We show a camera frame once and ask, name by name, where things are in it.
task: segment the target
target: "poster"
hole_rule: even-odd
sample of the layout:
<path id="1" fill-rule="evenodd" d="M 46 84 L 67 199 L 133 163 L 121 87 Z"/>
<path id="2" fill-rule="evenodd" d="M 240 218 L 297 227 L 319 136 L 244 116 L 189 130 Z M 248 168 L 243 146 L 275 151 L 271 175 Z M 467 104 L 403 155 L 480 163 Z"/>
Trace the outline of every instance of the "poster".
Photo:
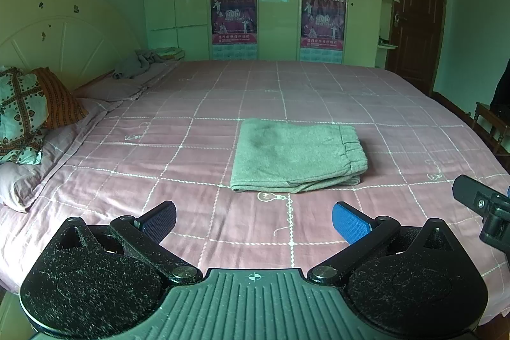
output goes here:
<path id="1" fill-rule="evenodd" d="M 302 0 L 302 61 L 341 62 L 345 7 L 345 0 Z"/>
<path id="2" fill-rule="evenodd" d="M 257 58 L 257 0 L 211 0 L 213 59 Z"/>

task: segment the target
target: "cream headboard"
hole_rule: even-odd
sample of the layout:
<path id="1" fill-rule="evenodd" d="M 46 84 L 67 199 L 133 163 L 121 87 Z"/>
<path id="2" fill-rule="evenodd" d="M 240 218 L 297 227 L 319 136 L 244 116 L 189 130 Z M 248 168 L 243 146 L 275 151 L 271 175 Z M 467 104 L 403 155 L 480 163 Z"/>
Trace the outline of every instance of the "cream headboard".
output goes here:
<path id="1" fill-rule="evenodd" d="M 49 67 L 72 90 L 138 48 L 104 0 L 0 0 L 0 66 Z"/>

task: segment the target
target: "patterned pillowcase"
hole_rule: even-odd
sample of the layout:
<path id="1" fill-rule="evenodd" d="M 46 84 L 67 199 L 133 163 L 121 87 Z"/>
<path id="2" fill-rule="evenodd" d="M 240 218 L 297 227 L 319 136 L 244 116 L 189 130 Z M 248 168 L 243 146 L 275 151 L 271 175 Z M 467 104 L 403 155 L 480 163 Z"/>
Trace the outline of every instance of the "patterned pillowcase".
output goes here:
<path id="1" fill-rule="evenodd" d="M 88 114 L 49 68 L 36 68 L 32 73 L 37 76 L 48 104 L 44 127 L 53 130 L 75 124 Z"/>
<path id="2" fill-rule="evenodd" d="M 0 164 L 39 164 L 47 101 L 34 74 L 18 68 L 0 72 Z"/>

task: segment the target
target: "gray towel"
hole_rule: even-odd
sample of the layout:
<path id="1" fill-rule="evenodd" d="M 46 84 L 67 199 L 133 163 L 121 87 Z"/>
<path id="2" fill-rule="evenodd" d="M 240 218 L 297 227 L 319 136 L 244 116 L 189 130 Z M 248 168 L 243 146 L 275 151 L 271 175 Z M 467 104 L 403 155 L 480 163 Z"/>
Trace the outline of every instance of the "gray towel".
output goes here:
<path id="1" fill-rule="evenodd" d="M 247 119 L 241 125 L 233 191 L 297 193 L 355 185 L 368 168 L 352 126 Z"/>
<path id="2" fill-rule="evenodd" d="M 143 74 L 155 62 L 165 62 L 158 54 L 150 50 L 137 50 L 121 61 L 113 72 L 113 78 L 132 78 Z"/>

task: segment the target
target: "pink bedsheet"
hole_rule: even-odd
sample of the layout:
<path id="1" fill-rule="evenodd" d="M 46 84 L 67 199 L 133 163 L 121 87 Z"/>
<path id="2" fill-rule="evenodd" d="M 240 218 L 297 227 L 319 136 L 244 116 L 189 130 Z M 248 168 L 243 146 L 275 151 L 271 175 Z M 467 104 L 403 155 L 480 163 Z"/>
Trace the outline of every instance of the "pink bedsheet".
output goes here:
<path id="1" fill-rule="evenodd" d="M 245 118 L 356 127 L 369 160 L 357 186 L 297 195 L 229 189 Z M 106 224 L 171 199 L 174 231 L 162 245 L 210 267 L 312 265 L 346 246 L 331 223 L 338 200 L 402 225 L 444 219 L 489 289 L 482 323 L 510 309 L 504 255 L 483 244 L 481 218 L 451 194 L 466 174 L 506 192 L 510 178 L 452 113 L 382 69 L 300 62 L 189 62 L 106 115 L 47 183 L 27 214 L 0 208 L 0 279 L 17 291 L 63 220 Z"/>

